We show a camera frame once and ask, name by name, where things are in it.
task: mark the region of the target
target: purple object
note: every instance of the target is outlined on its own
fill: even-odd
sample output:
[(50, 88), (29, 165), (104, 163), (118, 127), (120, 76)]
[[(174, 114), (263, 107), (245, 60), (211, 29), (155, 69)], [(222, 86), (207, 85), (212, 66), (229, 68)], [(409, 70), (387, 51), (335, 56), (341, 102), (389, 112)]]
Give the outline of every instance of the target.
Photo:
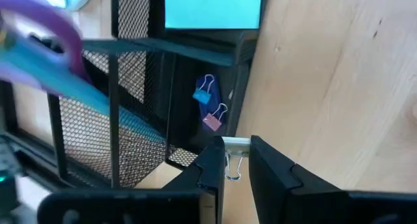
[(32, 76), (26, 74), (10, 63), (0, 63), (0, 79), (3, 81), (17, 82), (41, 89), (42, 85)]
[[(43, 53), (43, 56), (45, 56), (46, 59), (57, 64), (57, 68), (69, 68), (73, 74), (91, 82), (84, 69), (81, 55), (82, 43), (78, 32), (73, 28), (70, 22), (58, 15), (53, 7), (42, 5), (35, 0), (0, 0), (0, 10), (7, 10), (25, 16), (57, 35), (58, 41), (63, 45), (64, 53), (56, 53), (42, 44), (32, 42), (34, 48), (38, 52)], [(7, 25), (1, 24), (0, 29), (6, 29), (7, 31), (11, 30)], [(15, 33), (16, 36), (22, 36), (13, 31), (11, 31), (11, 33)], [(11, 64), (1, 63), (0, 65), (0, 70), (6, 73), (0, 75), (1, 79), (9, 81), (12, 79), (13, 81), (22, 82), (32, 87), (39, 88), (40, 83), (34, 80), (29, 74), (19, 71), (17, 67), (12, 66)]]

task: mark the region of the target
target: metal clip handle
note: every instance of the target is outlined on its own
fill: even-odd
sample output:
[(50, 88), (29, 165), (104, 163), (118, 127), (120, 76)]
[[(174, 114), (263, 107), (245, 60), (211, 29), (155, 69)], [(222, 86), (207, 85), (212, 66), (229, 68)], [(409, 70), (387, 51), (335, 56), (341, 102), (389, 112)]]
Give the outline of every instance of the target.
[[(225, 156), (227, 162), (227, 167), (225, 169), (225, 177), (232, 181), (239, 180), (242, 176), (242, 173), (240, 173), (240, 165), (242, 164), (243, 157), (249, 156), (250, 139), (239, 137), (222, 137), (222, 139), (225, 145)], [(239, 158), (239, 164), (237, 165), (238, 176), (236, 177), (229, 176), (231, 158)]]
[(236, 177), (229, 176), (229, 173), (230, 173), (230, 157), (231, 157), (231, 155), (228, 152), (226, 152), (227, 167), (226, 167), (225, 176), (229, 180), (236, 181), (236, 180), (239, 180), (240, 177), (242, 177), (242, 173), (240, 173), (240, 165), (242, 164), (243, 156), (239, 157), (239, 164), (237, 165), (237, 176)]

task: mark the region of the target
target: binder clip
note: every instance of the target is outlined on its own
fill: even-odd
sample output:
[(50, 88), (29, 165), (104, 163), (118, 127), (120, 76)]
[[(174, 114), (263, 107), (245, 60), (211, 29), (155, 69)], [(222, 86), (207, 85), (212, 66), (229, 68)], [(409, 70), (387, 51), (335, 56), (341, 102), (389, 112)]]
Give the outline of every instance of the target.
[[(217, 119), (214, 115), (220, 111), (221, 106), (225, 107), (225, 110), (222, 111), (222, 113), (220, 114), (219, 119)], [(220, 122), (220, 120), (222, 119), (223, 114), (227, 112), (227, 106), (223, 103), (219, 104), (219, 107), (217, 108), (217, 110), (215, 112), (213, 112), (213, 114), (211, 113), (207, 113), (207, 116), (203, 119), (203, 122), (209, 126), (213, 131), (217, 131), (218, 128), (222, 125), (222, 123)]]
[[(232, 181), (240, 180), (240, 177), (242, 177), (240, 166), (242, 165), (243, 158), (249, 157), (251, 139), (239, 137), (222, 137), (222, 139), (226, 157), (225, 177)], [(238, 158), (237, 176), (231, 176), (232, 158)]]
[[(212, 81), (208, 84), (207, 91), (204, 91), (203, 87), (207, 83), (207, 77), (211, 77)], [(195, 92), (193, 94), (193, 98), (195, 98), (196, 100), (198, 100), (202, 104), (208, 104), (208, 102), (210, 101), (210, 98), (211, 98), (210, 88), (211, 88), (211, 85), (213, 83), (214, 83), (214, 76), (211, 75), (211, 74), (206, 74), (206, 76), (204, 76), (204, 83), (200, 86), (200, 88), (195, 89)]]

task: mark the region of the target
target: black metal mesh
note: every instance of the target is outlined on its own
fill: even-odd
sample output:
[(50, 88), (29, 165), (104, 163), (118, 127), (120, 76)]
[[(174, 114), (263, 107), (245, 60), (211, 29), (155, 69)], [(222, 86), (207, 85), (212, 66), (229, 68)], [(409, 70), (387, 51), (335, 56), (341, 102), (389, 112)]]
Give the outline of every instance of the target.
[(188, 152), (187, 150), (184, 150), (182, 148), (177, 148), (171, 145), (170, 156), (168, 157), (168, 159), (184, 167), (188, 167), (197, 157), (198, 157), (197, 154)]
[(119, 0), (119, 38), (147, 37), (149, 2), (150, 0)]
[[(169, 93), (169, 85), (155, 89), (159, 56), (145, 51), (103, 54), (84, 51), (83, 55), (98, 69), (108, 74), (111, 58), (119, 67), (119, 85), (125, 90), (119, 98), (119, 178), (122, 187), (134, 187), (165, 158), (165, 132), (154, 124), (163, 125), (154, 114), (156, 92)], [(82, 165), (111, 180), (110, 119), (76, 100), (60, 98), (61, 122), (65, 153)], [(88, 181), (68, 168), (72, 176)]]
[(79, 171), (75, 172), (75, 170), (73, 170), (70, 167), (68, 168), (68, 175), (71, 176), (73, 179), (76, 179), (77, 181), (83, 182), (85, 187), (99, 188), (99, 186), (97, 186), (96, 184), (94, 184), (94, 182), (91, 182), (89, 180), (89, 177), (79, 174)]

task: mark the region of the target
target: wooden surface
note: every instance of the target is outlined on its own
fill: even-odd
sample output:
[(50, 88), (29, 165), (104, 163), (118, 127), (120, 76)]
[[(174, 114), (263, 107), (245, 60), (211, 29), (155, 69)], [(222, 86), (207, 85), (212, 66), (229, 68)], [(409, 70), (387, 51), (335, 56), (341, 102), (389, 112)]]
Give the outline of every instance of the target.
[[(416, 1), (269, 0), (238, 135), (341, 188), (417, 192)], [(109, 17), (109, 0), (72, 15), (90, 38), (109, 37)], [(20, 123), (48, 138), (42, 94), (16, 91)], [(178, 173), (164, 167), (138, 186)], [(257, 222), (247, 160), (242, 174), (225, 184), (225, 223)]]

